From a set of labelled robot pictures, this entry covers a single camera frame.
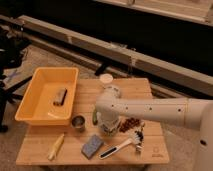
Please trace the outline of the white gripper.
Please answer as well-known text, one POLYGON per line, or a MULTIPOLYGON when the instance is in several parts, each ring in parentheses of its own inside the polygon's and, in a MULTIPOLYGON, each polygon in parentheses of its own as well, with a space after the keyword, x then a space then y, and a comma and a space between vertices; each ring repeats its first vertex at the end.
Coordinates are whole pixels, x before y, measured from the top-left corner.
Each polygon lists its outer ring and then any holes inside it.
POLYGON ((120 126, 120 119, 117 118, 112 121, 106 121, 100 118, 98 120, 98 126, 103 133, 105 133, 106 135, 112 136, 116 134, 118 131, 118 128, 120 126))

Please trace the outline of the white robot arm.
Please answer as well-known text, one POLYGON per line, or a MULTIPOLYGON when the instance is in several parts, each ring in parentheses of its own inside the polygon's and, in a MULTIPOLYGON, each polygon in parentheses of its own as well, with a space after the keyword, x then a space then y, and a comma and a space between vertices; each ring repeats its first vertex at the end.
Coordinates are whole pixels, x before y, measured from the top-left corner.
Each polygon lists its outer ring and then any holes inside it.
POLYGON ((125 99, 117 86, 107 86, 95 108, 112 121, 119 115, 180 125, 200 131, 193 171, 213 171, 213 100, 193 98, 125 99))

